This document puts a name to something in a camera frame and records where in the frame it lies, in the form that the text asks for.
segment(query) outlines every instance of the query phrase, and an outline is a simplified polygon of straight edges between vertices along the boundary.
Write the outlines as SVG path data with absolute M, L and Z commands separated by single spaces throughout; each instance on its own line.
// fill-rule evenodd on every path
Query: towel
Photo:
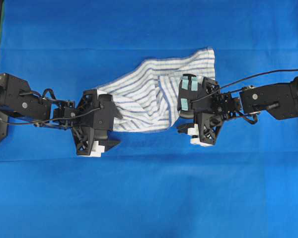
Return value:
M 97 93 L 113 95 L 122 115 L 114 119 L 114 131 L 158 132 L 179 118 L 177 98 L 180 77 L 195 74 L 198 79 L 215 80 L 212 48 L 196 51 L 186 58 L 148 59 L 133 72 L 97 87 Z

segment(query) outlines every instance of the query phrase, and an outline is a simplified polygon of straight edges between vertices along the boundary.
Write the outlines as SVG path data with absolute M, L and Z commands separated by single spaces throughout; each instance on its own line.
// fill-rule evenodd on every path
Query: fabric fold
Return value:
M 179 118 L 177 98 L 184 73 L 215 79 L 212 48 L 186 58 L 148 59 L 133 72 L 97 87 L 98 94 L 112 94 L 122 119 L 114 119 L 114 131 L 157 132 Z

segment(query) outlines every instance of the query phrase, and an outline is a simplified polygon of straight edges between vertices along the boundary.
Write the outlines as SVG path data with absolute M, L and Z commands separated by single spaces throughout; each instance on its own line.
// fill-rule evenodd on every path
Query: wire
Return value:
M 99 110 L 100 108 L 94 108 L 90 111 L 88 111 L 87 113 L 84 113 L 84 114 L 81 114 L 81 115 L 78 115 L 78 116 L 75 116 L 75 117 L 72 117 L 72 118 L 53 118 L 53 119 L 47 119 L 47 120 L 35 120 L 35 121 L 31 121 L 31 122 L 21 122 L 21 123 L 12 123 L 12 122 L 6 122 L 6 121 L 3 121 L 3 120 L 0 120 L 0 123 L 4 123 L 4 124 L 7 124 L 7 125 L 32 125 L 32 124 L 36 124 L 36 123 L 45 123 L 45 122 L 48 122 L 48 121 L 55 121 L 55 120 L 72 120 L 72 119 L 76 119 L 76 118 L 80 118 L 80 117 L 83 117 L 85 115 L 88 115 L 94 111 L 97 111 Z
M 202 99 L 205 99 L 205 98 L 207 98 L 207 97 L 210 97 L 210 96 L 212 96 L 213 94 L 219 92 L 221 89 L 230 87 L 230 86 L 232 86 L 232 85 L 235 85 L 235 84 L 237 84 L 237 83 L 246 81 L 246 80 L 251 79 L 251 78 L 255 78 L 255 77 L 258 77 L 258 76 L 261 76 L 261 75 L 265 75 L 265 74 L 276 73 L 276 72 L 296 72 L 296 71 L 298 71 L 298 69 L 276 69 L 276 70 L 272 70 L 272 71 L 268 71 L 268 72 L 264 72 L 264 73 L 254 74 L 254 75 L 248 76 L 248 77 L 246 77 L 246 78 L 242 78 L 242 79 L 240 79 L 240 80 L 238 80 L 238 81 L 235 81 L 235 82 L 233 82 L 233 83 L 229 83 L 229 84 L 227 84 L 227 85 L 225 85 L 225 86 L 223 86 L 223 87 L 221 87 L 221 88 L 215 90 L 214 92 L 212 92 L 212 93 L 210 93 L 210 94 L 204 96 L 204 97 L 201 97 L 201 98 L 192 100 L 191 103 L 195 103 L 195 102 L 198 102 L 198 101 L 200 101 L 200 100 L 202 100 Z
M 26 92 L 22 92 L 22 93 L 20 93 L 19 95 L 20 95 L 20 96 L 24 96 L 24 95 L 30 95 L 30 94 L 35 94 L 35 95 L 37 95 L 39 98 L 42 97 L 40 93 L 38 93 L 37 91 L 33 91 L 33 90 L 31 90 L 31 91 L 26 91 Z

